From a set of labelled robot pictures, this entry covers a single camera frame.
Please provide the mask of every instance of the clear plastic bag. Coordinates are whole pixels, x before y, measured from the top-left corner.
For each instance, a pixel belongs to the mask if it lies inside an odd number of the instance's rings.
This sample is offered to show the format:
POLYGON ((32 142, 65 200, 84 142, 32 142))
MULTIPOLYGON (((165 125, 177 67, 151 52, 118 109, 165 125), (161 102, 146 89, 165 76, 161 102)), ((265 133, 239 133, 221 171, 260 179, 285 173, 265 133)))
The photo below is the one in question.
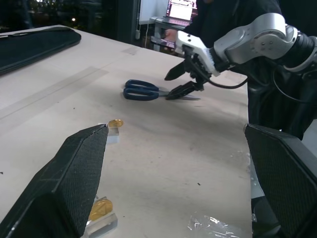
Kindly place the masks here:
POLYGON ((247 238, 241 229, 223 223, 216 218, 198 215, 191 216, 188 238, 247 238))

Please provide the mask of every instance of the black case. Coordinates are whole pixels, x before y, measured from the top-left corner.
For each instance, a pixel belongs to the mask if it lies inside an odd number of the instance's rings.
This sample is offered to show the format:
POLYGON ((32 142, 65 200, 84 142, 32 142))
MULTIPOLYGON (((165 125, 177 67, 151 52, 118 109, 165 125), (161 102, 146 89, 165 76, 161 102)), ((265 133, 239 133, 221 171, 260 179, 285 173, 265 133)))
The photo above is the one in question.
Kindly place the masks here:
POLYGON ((68 27, 0 35, 0 75, 77 45, 81 35, 68 27))

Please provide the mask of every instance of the blue scissors handle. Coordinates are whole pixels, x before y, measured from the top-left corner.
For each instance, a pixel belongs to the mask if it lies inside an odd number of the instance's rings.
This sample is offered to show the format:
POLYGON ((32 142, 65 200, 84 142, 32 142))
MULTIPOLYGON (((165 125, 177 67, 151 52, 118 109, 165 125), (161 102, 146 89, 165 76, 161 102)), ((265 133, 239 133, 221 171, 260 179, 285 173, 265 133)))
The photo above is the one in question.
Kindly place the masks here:
POLYGON ((129 100, 151 101, 159 97, 159 88, 145 81, 130 79, 125 83, 123 96, 129 100))
POLYGON ((138 89, 144 89, 148 91, 155 91, 158 92, 159 88, 156 87, 154 84, 141 81, 141 80, 135 80, 135 79, 130 79, 125 83, 126 88, 138 88, 138 89))
POLYGON ((151 101, 158 98, 159 93, 140 88, 125 88, 123 89, 123 96, 129 100, 151 101))

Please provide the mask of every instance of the gold coin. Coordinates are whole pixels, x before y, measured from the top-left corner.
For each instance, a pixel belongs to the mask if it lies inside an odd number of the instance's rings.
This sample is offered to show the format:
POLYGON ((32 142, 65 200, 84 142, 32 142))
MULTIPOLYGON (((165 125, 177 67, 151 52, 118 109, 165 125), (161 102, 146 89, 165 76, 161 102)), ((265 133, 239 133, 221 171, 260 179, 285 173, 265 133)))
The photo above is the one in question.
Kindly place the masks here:
POLYGON ((108 122, 109 127, 121 127, 123 126, 123 120, 115 119, 108 122))
POLYGON ((95 221, 100 217, 107 215, 108 213, 112 212, 113 205, 110 200, 104 199, 101 201, 97 201, 90 212, 89 220, 95 221))

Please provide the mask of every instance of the laptop screen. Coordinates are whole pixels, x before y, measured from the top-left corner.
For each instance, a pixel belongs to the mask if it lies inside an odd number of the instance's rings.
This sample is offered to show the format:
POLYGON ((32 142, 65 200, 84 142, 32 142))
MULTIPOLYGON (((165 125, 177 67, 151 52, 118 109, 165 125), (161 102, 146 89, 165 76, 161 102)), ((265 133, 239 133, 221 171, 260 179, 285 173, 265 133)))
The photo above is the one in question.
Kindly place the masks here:
POLYGON ((168 0, 166 16, 190 21, 196 15, 196 0, 168 0))

